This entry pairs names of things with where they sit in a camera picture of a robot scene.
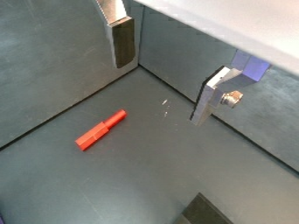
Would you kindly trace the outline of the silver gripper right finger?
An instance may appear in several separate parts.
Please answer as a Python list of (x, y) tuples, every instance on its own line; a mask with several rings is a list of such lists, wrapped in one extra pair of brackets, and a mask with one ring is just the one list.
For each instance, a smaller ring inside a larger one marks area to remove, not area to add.
[(267, 61), (236, 50), (230, 66), (222, 66), (202, 83), (191, 122), (202, 125), (219, 105), (234, 109), (243, 98), (239, 90), (258, 83), (270, 67)]

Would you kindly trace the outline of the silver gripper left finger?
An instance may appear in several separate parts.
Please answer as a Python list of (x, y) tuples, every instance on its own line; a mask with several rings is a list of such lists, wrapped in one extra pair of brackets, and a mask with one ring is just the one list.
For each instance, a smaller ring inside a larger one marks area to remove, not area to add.
[(95, 0), (95, 3), (107, 28), (114, 64), (122, 68), (136, 56), (135, 20), (127, 15), (123, 0)]

